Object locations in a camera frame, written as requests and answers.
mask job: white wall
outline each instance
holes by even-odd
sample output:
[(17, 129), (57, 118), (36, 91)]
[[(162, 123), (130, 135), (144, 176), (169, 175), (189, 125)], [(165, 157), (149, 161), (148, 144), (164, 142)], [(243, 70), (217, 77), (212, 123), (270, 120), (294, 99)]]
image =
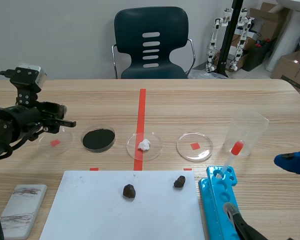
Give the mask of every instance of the white wall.
[[(30, 63), (40, 65), (50, 79), (114, 78), (114, 17), (122, 9), (149, 6), (186, 11), (197, 66), (206, 61), (214, 19), (231, 5), (232, 0), (0, 0), (0, 71)], [(243, 3), (247, 8), (257, 5), (255, 0)], [(187, 70), (192, 62), (189, 44), (170, 58)], [(121, 53), (116, 60), (119, 72), (130, 65), (130, 57)]]

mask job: black powder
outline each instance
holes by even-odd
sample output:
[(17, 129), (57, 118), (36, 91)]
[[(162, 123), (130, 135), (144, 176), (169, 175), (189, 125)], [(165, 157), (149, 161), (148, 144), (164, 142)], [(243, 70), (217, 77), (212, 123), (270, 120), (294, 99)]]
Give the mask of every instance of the black powder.
[(104, 152), (112, 147), (114, 139), (113, 131), (101, 128), (88, 132), (83, 137), (82, 144), (92, 152)]

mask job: petri dish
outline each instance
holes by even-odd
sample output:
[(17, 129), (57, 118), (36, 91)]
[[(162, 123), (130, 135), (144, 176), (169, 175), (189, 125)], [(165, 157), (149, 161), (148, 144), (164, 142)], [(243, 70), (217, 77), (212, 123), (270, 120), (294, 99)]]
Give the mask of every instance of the petri dish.
[(211, 140), (200, 132), (186, 132), (176, 142), (179, 154), (192, 162), (203, 162), (210, 158), (214, 149)]
[(74, 142), (74, 135), (69, 127), (61, 126), (57, 134), (45, 132), (40, 136), (36, 150), (48, 158), (64, 153)]
[[(139, 143), (144, 139), (148, 139), (150, 142), (150, 149), (146, 151), (138, 149)], [(150, 161), (160, 155), (162, 151), (162, 142), (154, 132), (134, 133), (126, 141), (126, 150), (133, 159)]]
[(91, 126), (81, 135), (83, 147), (92, 153), (102, 153), (107, 151), (115, 144), (115, 141), (115, 130), (110, 126)]

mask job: clear plastic cup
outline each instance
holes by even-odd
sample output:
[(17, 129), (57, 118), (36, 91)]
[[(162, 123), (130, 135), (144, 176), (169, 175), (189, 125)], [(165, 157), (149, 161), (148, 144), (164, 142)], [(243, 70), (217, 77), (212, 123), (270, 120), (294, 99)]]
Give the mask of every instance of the clear plastic cup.
[(236, 142), (243, 141), (244, 146), (238, 156), (248, 156), (268, 125), (269, 120), (258, 112), (249, 110), (237, 112), (232, 117), (223, 145), (230, 152)]

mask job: red square sticker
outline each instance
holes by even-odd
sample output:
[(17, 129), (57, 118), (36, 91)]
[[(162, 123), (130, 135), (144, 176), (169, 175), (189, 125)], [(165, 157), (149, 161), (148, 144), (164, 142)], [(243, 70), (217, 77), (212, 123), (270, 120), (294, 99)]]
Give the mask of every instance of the red square sticker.
[(192, 150), (197, 150), (197, 149), (200, 148), (200, 145), (199, 145), (199, 143), (197, 143), (197, 142), (192, 143), (192, 144), (190, 144), (190, 145), (191, 145), (191, 147), (192, 147)]
[(50, 142), (51, 147), (55, 147), (60, 143), (59, 139), (55, 139), (53, 141)]

